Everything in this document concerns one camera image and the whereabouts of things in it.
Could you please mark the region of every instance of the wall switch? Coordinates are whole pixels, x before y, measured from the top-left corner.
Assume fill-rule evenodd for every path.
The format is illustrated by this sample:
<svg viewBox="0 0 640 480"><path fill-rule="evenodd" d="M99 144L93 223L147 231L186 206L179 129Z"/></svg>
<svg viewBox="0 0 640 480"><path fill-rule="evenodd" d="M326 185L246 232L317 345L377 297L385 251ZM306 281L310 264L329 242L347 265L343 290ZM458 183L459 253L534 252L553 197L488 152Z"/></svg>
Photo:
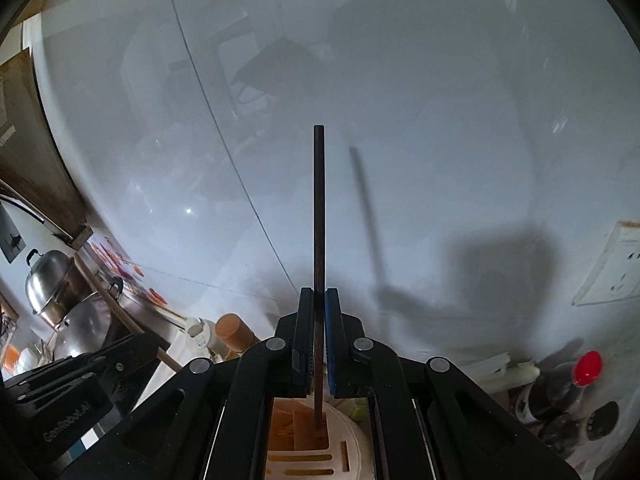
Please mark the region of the wall switch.
<svg viewBox="0 0 640 480"><path fill-rule="evenodd" d="M573 304L640 296L640 224L618 222Z"/></svg>
<svg viewBox="0 0 640 480"><path fill-rule="evenodd" d="M6 260L11 263L25 247L24 240L20 236L14 221L11 220L4 206L0 204L0 250L2 250Z"/></svg>

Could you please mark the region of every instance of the kitchen utensil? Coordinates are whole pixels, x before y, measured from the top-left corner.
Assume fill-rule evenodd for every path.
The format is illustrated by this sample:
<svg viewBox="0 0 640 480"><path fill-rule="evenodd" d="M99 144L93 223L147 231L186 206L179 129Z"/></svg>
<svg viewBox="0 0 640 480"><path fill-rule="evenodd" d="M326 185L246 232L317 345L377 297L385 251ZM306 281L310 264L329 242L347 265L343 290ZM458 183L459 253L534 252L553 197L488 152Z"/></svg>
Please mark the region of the kitchen utensil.
<svg viewBox="0 0 640 480"><path fill-rule="evenodd" d="M95 290L100 294L103 300L107 303L107 306L111 310L113 314L120 320L120 322L129 329L129 331L133 334L142 334L144 330L142 330L138 324L131 319L129 314L127 314L124 309L111 297L111 295L104 290L104 287L98 281L91 271L87 268L86 264L82 261L82 258L78 254L74 254L74 260L76 265L87 278L87 280L94 286ZM158 348L158 359L160 359L164 364L166 364L171 370L174 372L179 372L182 370L182 367L173 359L171 356L167 354L161 348Z"/></svg>
<svg viewBox="0 0 640 480"><path fill-rule="evenodd" d="M313 398L275 399L273 405L265 478L272 480L292 477L318 478L319 480L322 478L371 480L373 478L370 440L345 414L323 402L321 427L322 431L328 434L328 445L326 437L312 438L313 442L322 440L324 444L314 446L315 449L302 445L300 450L296 450L296 441L301 440L296 438L296 418L304 415L307 419L302 428L303 433L316 432ZM302 440L309 440L308 434L302 435Z"/></svg>
<svg viewBox="0 0 640 480"><path fill-rule="evenodd" d="M27 256L31 270L24 290L33 313L56 329L63 317L91 294L91 287L73 259L62 251L48 251L32 266L31 259L35 254L40 254L37 249Z"/></svg>
<svg viewBox="0 0 640 480"><path fill-rule="evenodd" d="M109 293L117 301L122 294L122 278L111 280ZM95 352L102 348L111 326L111 310L100 294L94 292L81 301L60 323L54 357L76 357L85 352Z"/></svg>

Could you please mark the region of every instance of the stainless steel pot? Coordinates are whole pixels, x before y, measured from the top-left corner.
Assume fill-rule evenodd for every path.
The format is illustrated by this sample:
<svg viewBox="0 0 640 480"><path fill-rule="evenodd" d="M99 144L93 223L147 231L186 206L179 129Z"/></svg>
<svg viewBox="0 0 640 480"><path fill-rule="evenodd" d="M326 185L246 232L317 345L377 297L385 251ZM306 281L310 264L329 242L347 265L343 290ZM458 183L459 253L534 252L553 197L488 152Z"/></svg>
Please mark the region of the stainless steel pot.
<svg viewBox="0 0 640 480"><path fill-rule="evenodd" d="M91 294L91 286L76 267L73 258L62 251L48 251L31 266L31 259L35 254L40 254L37 249L27 256L27 265L31 267L31 271L24 290L33 313L50 327L57 329L63 317Z"/></svg>
<svg viewBox="0 0 640 480"><path fill-rule="evenodd" d="M111 280L110 294L118 301L122 294L122 278ZM76 357L102 348L111 326L111 310L98 292L81 301L62 320L53 349L54 359Z"/></svg>

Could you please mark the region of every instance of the wall socket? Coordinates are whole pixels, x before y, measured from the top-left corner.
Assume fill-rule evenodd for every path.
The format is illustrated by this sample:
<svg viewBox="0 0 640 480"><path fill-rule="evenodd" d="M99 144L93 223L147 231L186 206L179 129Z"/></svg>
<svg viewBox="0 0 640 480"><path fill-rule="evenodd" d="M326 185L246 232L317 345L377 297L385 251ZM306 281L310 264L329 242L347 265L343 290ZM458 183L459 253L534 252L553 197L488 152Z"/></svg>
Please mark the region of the wall socket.
<svg viewBox="0 0 640 480"><path fill-rule="evenodd" d="M618 222L574 305L640 296L640 224Z"/></svg>

